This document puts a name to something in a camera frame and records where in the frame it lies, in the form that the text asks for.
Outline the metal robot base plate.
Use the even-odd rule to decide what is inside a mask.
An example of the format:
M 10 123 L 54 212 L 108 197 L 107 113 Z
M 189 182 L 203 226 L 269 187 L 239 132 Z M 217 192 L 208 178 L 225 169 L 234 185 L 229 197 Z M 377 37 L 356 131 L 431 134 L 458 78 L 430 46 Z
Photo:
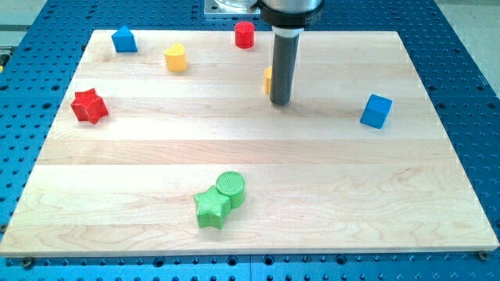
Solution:
M 257 0 L 204 0 L 206 16 L 255 15 L 259 13 Z

